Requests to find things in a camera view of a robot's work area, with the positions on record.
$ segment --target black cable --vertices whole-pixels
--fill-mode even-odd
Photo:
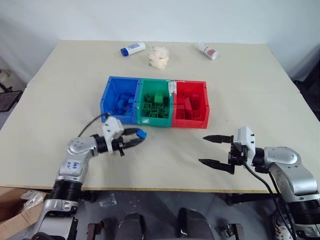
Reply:
[[[262,179],[260,176],[258,176],[254,171],[252,171],[251,168],[247,165],[246,162],[244,163],[244,167],[249,171],[249,173],[251,173],[256,179],[260,180],[266,186],[266,188],[268,189],[269,193],[271,194],[271,197],[272,197],[272,200],[274,202],[274,205],[275,205],[277,211],[279,212],[280,217],[281,217],[285,227],[288,229],[288,231],[291,234],[293,240],[297,240],[296,235],[293,234],[293,232],[291,231],[289,225],[286,223],[285,217],[282,214],[282,212],[280,211],[280,207],[278,205],[277,199],[276,199],[274,193],[272,192],[269,184],[264,179]]]
[[[286,201],[284,200],[283,196],[281,195],[280,191],[279,191],[279,188],[276,184],[276,181],[274,179],[274,177],[272,176],[271,172],[269,172],[269,177],[271,178],[271,181],[272,181],[272,184],[276,190],[276,193],[280,196],[280,199],[282,201],[282,204],[284,205],[284,208],[285,208],[285,214],[286,214],[286,217],[288,218],[289,220],[289,223],[290,223],[290,226],[291,226],[291,230],[292,230],[292,233],[294,235],[296,235],[296,229],[295,229],[295,225],[294,225],[294,222],[292,221],[292,218],[290,216],[290,213],[289,213],[289,209],[288,209],[288,205],[286,203]]]
[[[85,130],[87,130],[87,128],[97,119],[103,117],[103,116],[106,116],[106,118],[108,118],[110,116],[110,113],[108,112],[105,112],[105,113],[102,113],[100,114],[99,116],[96,116],[91,122],[89,122],[85,127],[84,129],[80,132],[80,134],[78,135],[78,138],[81,137],[81,135],[84,133]]]

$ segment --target blue bin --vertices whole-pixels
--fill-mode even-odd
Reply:
[[[137,124],[139,89],[140,78],[110,76],[100,101],[101,113],[110,113],[122,124]]]

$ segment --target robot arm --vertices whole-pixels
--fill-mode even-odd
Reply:
[[[112,116],[107,118],[102,131],[103,136],[77,137],[69,142],[52,192],[34,226],[32,239],[50,240],[50,236],[60,236],[65,240],[75,240],[78,220],[74,215],[90,159],[113,151],[119,151],[123,156],[123,149],[136,146],[146,137],[139,128],[123,129],[121,122]]]
[[[230,143],[228,164],[217,160],[199,159],[203,164],[234,174],[235,166],[254,166],[258,173],[270,173],[288,204],[296,233],[304,239],[320,238],[320,194],[313,175],[302,165],[294,150],[280,147],[256,148],[255,135],[246,126],[233,136],[204,137],[213,143]]]

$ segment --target cardboard box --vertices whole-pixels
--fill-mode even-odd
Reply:
[[[20,197],[27,191],[28,189],[0,187],[0,240],[21,232],[39,219],[43,201],[21,211],[25,200]]]

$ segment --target tabletop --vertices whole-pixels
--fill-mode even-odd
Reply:
[[[88,190],[168,190],[265,193],[265,186],[243,167],[235,174],[209,168],[198,159],[227,162],[230,145],[210,143],[207,135],[232,135],[249,126],[256,146],[286,146],[319,181],[320,128],[297,88],[264,44],[211,43],[209,60],[191,43],[146,42],[165,46],[165,70],[148,66],[148,51],[129,57],[130,42],[62,40],[0,131],[0,186],[50,189],[68,142],[100,113],[109,76],[206,81],[210,116],[207,129],[139,125],[148,137],[119,154],[92,158]],[[84,135],[101,134],[95,122]],[[261,174],[269,183],[267,174]]]

